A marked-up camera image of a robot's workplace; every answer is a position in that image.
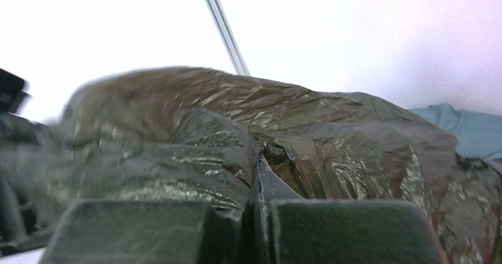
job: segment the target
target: wrinkled plastic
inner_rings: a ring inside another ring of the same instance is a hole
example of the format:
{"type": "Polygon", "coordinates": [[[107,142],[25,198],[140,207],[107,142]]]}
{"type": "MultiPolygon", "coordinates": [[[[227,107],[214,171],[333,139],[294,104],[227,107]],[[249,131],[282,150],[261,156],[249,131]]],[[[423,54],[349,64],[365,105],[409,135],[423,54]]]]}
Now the wrinkled plastic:
{"type": "Polygon", "coordinates": [[[208,198],[237,217],[260,145],[305,198],[408,200],[452,263],[502,263],[500,172],[460,159],[453,135],[371,95],[172,67],[92,82],[44,129],[0,149],[0,168],[44,225],[84,197],[208,198]]]}

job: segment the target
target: blurry black object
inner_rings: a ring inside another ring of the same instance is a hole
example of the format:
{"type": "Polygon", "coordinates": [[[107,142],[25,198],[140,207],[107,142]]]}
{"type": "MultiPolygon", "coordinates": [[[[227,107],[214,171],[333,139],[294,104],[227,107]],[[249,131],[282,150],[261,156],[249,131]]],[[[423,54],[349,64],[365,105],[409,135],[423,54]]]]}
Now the blurry black object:
{"type": "Polygon", "coordinates": [[[17,113],[22,102],[28,97],[23,90],[26,81],[0,69],[0,113],[17,113]]]}

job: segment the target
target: metal pole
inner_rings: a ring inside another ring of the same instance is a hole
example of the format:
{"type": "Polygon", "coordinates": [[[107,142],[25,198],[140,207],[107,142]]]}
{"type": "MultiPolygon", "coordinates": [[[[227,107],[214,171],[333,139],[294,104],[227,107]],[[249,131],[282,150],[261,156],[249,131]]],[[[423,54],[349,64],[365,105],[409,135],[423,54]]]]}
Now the metal pole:
{"type": "Polygon", "coordinates": [[[242,59],[242,55],[240,54],[234,35],[230,29],[229,22],[225,17],[223,8],[221,7],[220,0],[205,0],[205,3],[213,16],[214,23],[218,28],[218,32],[220,33],[221,39],[225,44],[225,48],[229,53],[230,60],[234,65],[236,73],[240,76],[251,76],[244,59],[242,59]]]}

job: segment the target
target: white wall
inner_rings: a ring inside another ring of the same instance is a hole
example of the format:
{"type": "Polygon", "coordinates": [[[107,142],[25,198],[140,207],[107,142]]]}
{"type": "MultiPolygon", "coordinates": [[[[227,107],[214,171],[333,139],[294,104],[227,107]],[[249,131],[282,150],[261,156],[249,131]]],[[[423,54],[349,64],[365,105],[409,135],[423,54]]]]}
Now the white wall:
{"type": "Polygon", "coordinates": [[[502,114],[502,0],[220,0],[252,76],[502,114]]]}
{"type": "Polygon", "coordinates": [[[57,116],[80,84],[169,65],[233,71],[204,0],[0,0],[0,67],[29,81],[23,116],[57,116]]]}

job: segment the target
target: light blue fabric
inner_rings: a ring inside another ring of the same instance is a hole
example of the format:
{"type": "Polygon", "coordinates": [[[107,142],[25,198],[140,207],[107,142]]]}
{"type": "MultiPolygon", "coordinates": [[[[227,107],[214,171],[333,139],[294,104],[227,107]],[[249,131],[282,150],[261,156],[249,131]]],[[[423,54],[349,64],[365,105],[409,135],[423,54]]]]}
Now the light blue fabric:
{"type": "Polygon", "coordinates": [[[458,155],[469,159],[502,159],[502,116],[455,110],[439,104],[409,111],[454,134],[458,155]]]}

